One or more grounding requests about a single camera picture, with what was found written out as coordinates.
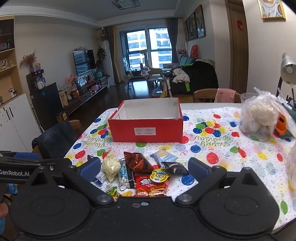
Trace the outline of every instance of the brown snack package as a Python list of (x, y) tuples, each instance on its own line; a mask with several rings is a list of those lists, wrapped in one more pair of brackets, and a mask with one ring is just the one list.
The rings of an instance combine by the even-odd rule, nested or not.
[(124, 152), (127, 165), (136, 174), (151, 175), (153, 167), (141, 153)]

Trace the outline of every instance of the tv stand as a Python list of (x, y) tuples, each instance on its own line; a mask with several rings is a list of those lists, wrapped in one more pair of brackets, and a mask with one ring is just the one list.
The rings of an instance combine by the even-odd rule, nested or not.
[[(97, 92), (92, 93), (90, 88), (92, 85), (94, 85), (96, 83), (100, 83), (102, 88), (100, 90), (98, 90)], [(67, 116), (72, 114), (78, 107), (82, 106), (84, 103), (86, 103), (88, 100), (90, 100), (96, 94), (98, 94), (102, 89), (106, 88), (107, 85), (108, 85), (107, 77), (103, 76), (103, 77), (94, 79), (94, 82), (91, 84), (85, 84), (85, 85), (81, 86), (81, 88), (79, 89), (79, 93), (83, 93), (83, 94), (81, 94), (81, 96), (79, 98), (75, 98), (72, 101), (70, 101), (69, 104), (64, 107), (65, 113), (67, 114)]]

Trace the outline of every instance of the birthday tablecloth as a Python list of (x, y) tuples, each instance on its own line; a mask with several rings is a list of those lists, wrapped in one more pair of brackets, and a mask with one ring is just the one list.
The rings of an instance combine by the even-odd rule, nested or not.
[[(288, 152), (295, 143), (294, 138), (280, 139), (276, 134), (267, 142), (258, 142), (255, 136), (252, 139), (247, 138), (239, 130), (240, 109), (224, 107), (182, 110), (184, 127), (181, 143), (120, 143), (112, 141), (108, 128), (107, 120), (112, 113), (104, 112), (74, 143), (66, 155), (73, 165), (80, 166), (86, 162), (87, 155), (98, 156), (102, 160), (109, 150), (118, 159), (124, 157), (124, 151), (139, 152), (155, 165), (156, 162), (150, 155), (165, 148), (167, 152), (177, 156), (178, 161), (186, 168), (191, 157), (209, 166), (220, 165), (228, 171), (239, 172), (243, 167), (251, 167), (280, 207), (275, 229), (296, 217), (296, 191), (289, 185), (285, 171)], [(166, 194), (175, 200), (197, 183), (192, 176), (171, 176)], [(105, 191), (109, 182), (93, 184)], [(111, 184), (119, 186), (118, 178)]]

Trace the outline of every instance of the red shoebox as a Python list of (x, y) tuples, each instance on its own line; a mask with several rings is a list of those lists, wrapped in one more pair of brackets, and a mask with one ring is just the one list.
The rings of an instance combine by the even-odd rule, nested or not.
[(183, 116), (178, 98), (123, 101), (108, 119), (114, 142), (181, 142)]

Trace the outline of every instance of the gray curtain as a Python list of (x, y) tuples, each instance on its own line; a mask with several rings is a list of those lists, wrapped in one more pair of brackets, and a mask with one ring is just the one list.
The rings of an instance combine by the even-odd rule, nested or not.
[(177, 35), (178, 35), (178, 19), (177, 18), (166, 18), (165, 19), (168, 35), (170, 37), (170, 43), (172, 44), (172, 63), (178, 63), (178, 55), (176, 50)]
[(113, 29), (112, 29), (112, 26), (108, 26), (108, 27), (105, 27), (104, 28), (106, 34), (107, 34), (107, 37), (108, 37), (108, 41), (109, 41), (109, 44), (110, 44), (110, 53), (111, 53), (111, 59), (112, 59), (112, 66), (113, 66), (113, 73), (114, 73), (114, 80), (115, 80), (115, 83), (120, 83), (121, 81), (119, 80), (119, 77), (118, 77), (118, 73), (117, 73), (117, 67), (116, 67), (116, 64), (115, 64), (115, 60), (114, 60), (114, 36), (113, 36)]

